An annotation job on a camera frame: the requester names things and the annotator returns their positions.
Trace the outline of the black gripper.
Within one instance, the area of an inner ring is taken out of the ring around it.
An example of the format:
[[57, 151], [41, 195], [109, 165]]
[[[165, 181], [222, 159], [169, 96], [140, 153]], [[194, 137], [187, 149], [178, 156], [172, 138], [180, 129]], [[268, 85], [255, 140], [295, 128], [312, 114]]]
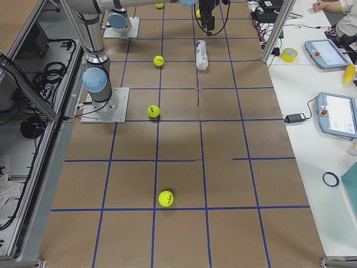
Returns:
[[215, 17], [207, 15], [207, 12], [212, 12], [219, 3], [219, 0], [199, 0], [201, 25], [202, 28], [206, 28], [207, 31], [213, 31], [215, 28]]

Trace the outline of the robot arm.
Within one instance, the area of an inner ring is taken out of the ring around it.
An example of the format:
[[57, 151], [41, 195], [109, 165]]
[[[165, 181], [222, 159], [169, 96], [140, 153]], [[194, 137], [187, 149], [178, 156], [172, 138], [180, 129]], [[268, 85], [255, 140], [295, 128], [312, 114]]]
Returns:
[[110, 58], [105, 50], [100, 15], [108, 12], [109, 25], [120, 33], [132, 29], [132, 23], [126, 15], [129, 7], [152, 4], [180, 3], [192, 7], [196, 1], [62, 1], [69, 9], [68, 14], [75, 31], [80, 37], [88, 65], [82, 76], [82, 84], [92, 101], [92, 110], [84, 113], [90, 120], [106, 119], [109, 122], [124, 121], [127, 100], [119, 98], [112, 88], [109, 78]]
[[132, 29], [132, 23], [128, 18], [127, 9], [111, 9], [107, 21], [113, 30], [119, 34], [125, 34]]

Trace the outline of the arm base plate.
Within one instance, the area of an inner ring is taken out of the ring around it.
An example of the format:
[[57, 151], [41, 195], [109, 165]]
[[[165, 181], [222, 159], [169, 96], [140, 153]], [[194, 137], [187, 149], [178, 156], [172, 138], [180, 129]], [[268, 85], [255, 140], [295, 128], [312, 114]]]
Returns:
[[91, 96], [88, 93], [86, 102], [91, 102], [84, 106], [81, 116], [81, 123], [124, 123], [126, 121], [126, 113], [129, 99], [129, 88], [112, 88], [112, 96], [106, 106], [99, 110], [99, 103], [92, 102]]
[[128, 39], [137, 37], [139, 21], [139, 17], [109, 16], [103, 37], [105, 39]]

